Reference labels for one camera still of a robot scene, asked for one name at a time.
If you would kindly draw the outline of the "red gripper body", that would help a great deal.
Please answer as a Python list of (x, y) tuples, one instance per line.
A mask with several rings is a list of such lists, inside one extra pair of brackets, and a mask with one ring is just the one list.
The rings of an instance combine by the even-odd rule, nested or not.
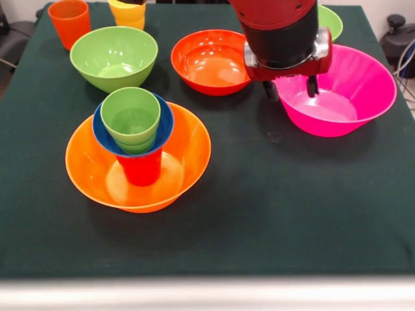
[(244, 43), (244, 65), (250, 79), (257, 81), (273, 81), (282, 76), (315, 76), (328, 72), (332, 52), (331, 31), (328, 27), (320, 27), (313, 43), (312, 53), (305, 60), (282, 68), (265, 65), (259, 61), (246, 41)]

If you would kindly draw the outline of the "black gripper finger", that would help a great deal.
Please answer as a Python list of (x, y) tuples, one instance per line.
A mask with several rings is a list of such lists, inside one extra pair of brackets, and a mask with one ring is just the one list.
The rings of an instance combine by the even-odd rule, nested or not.
[(310, 98), (314, 98), (319, 94), (318, 79), (316, 75), (308, 76), (306, 81), (307, 94)]
[(267, 95), (267, 99), (271, 102), (279, 102), (279, 94), (276, 88), (276, 85), (273, 83), (273, 81), (263, 81), (262, 85), (265, 89), (265, 93)]

